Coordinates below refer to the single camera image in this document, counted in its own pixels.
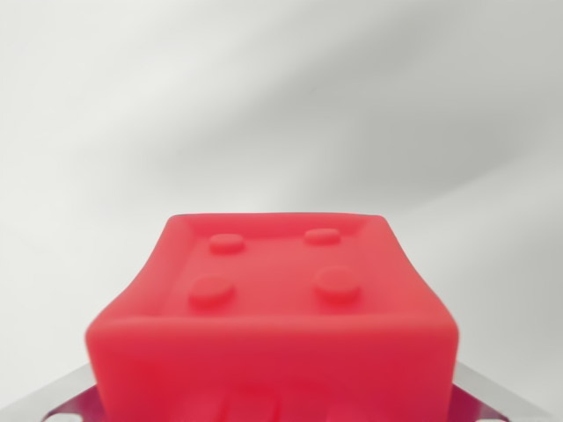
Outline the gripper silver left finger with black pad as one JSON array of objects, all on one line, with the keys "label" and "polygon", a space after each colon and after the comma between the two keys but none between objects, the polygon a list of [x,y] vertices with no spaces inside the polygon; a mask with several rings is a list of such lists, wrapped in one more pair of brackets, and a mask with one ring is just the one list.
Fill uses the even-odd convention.
[{"label": "gripper silver left finger with black pad", "polygon": [[105,421],[90,364],[85,364],[47,386],[47,409],[42,421]]}]

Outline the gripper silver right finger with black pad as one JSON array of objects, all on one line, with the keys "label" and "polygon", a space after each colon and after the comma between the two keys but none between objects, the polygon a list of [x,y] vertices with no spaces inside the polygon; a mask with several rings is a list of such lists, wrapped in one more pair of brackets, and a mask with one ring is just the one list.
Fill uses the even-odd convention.
[{"label": "gripper silver right finger with black pad", "polygon": [[514,394],[461,361],[452,388],[448,421],[523,421]]}]

